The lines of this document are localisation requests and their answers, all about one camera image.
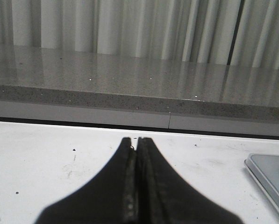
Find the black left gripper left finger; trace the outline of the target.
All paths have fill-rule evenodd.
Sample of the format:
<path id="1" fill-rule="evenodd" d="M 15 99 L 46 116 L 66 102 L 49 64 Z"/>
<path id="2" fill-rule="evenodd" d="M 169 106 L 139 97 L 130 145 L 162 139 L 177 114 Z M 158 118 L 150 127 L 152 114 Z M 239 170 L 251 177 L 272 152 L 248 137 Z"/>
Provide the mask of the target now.
<path id="1" fill-rule="evenodd" d="M 37 224 L 136 224 L 136 152 L 130 138 L 83 187 L 46 207 Z"/>

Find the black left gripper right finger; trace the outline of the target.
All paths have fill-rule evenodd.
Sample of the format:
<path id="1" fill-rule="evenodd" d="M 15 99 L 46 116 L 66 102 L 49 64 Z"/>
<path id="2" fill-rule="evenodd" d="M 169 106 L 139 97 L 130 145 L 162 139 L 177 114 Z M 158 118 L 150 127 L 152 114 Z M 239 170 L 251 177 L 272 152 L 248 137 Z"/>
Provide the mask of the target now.
<path id="1" fill-rule="evenodd" d="M 136 177 L 141 224 L 241 224 L 235 214 L 188 184 L 151 138 L 139 138 Z"/>

